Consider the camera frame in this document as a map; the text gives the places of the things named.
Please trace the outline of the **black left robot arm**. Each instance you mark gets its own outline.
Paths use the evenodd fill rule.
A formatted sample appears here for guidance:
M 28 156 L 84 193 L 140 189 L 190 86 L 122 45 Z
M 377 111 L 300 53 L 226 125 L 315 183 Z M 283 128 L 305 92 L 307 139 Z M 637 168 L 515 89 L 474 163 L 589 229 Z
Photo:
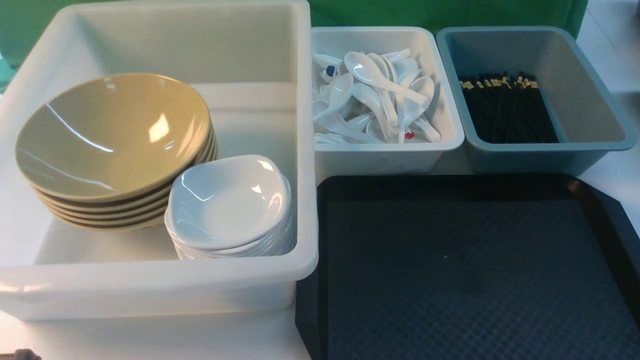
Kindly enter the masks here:
M 32 349 L 18 349 L 14 352 L 1 353 L 0 360 L 41 360 L 42 357 L 37 355 Z

